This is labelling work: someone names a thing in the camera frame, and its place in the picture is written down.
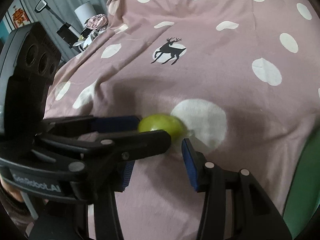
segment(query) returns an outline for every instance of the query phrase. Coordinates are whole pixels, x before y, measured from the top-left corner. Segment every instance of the deer antlers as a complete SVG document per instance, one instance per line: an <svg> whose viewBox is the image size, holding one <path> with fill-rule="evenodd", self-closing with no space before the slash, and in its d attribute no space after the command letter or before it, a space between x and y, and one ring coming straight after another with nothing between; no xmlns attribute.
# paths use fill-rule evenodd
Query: deer antlers
<svg viewBox="0 0 320 240"><path fill-rule="evenodd" d="M171 37L170 39L167 39L167 42L171 42L171 40L173 39L173 37ZM182 39L178 39L178 38L175 38L176 40L173 41L173 42L178 42L178 41L182 41Z"/></svg>

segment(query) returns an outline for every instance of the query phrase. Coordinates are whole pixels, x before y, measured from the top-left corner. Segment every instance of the brand logo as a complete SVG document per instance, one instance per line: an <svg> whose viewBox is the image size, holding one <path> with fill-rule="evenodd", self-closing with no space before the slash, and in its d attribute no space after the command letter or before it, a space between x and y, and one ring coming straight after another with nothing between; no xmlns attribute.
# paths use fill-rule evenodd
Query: brand logo
<svg viewBox="0 0 320 240"><path fill-rule="evenodd" d="M51 184L48 187L48 185L46 183L39 183L39 182L36 182L35 180L30 180L28 178L21 178L21 177L17 176L16 174L13 174L13 179L18 183L25 184L30 187L35 187L35 188L40 188L40 189L44 189L47 191L55 191L55 192L61 193L61 189L60 189L59 185Z"/></svg>

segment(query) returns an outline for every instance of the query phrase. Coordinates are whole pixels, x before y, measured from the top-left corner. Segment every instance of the green object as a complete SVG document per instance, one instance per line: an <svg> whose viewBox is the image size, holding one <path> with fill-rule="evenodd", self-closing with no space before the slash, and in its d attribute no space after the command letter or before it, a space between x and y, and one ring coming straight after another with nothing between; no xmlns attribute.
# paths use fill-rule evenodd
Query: green object
<svg viewBox="0 0 320 240"><path fill-rule="evenodd" d="M302 153L293 177L284 210L295 238L308 224L320 203L320 130L313 133Z"/></svg>
<svg viewBox="0 0 320 240"><path fill-rule="evenodd" d="M183 123L175 116L167 114L153 114L143 118L138 126L139 132L164 130L170 134L174 141L182 136L186 129Z"/></svg>

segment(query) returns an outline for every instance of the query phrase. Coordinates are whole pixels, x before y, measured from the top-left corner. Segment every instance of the pink scrunched cloth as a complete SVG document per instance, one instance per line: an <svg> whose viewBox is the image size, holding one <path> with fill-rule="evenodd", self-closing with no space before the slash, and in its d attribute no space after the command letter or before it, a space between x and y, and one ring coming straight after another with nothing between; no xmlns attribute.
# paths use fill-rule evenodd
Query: pink scrunched cloth
<svg viewBox="0 0 320 240"><path fill-rule="evenodd" d="M98 14L89 19L87 27L91 30L98 30L108 24L108 18L105 14Z"/></svg>

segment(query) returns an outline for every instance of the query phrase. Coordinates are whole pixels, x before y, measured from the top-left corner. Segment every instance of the human hand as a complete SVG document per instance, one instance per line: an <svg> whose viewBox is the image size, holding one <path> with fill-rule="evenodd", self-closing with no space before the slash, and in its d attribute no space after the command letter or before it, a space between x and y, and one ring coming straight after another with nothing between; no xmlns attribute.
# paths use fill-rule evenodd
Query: human hand
<svg viewBox="0 0 320 240"><path fill-rule="evenodd" d="M15 200L17 200L17 201L19 201L19 202L21 202L21 203L24 202L24 201L23 201L23 198L22 198L22 196L21 196L20 191L19 191L17 188L15 188L14 186L6 183L6 182L4 181L4 179L2 178L1 174L0 174L0 182L1 182L1 185L2 185L2 187L4 188L4 190L5 190L10 196L12 196Z"/></svg>

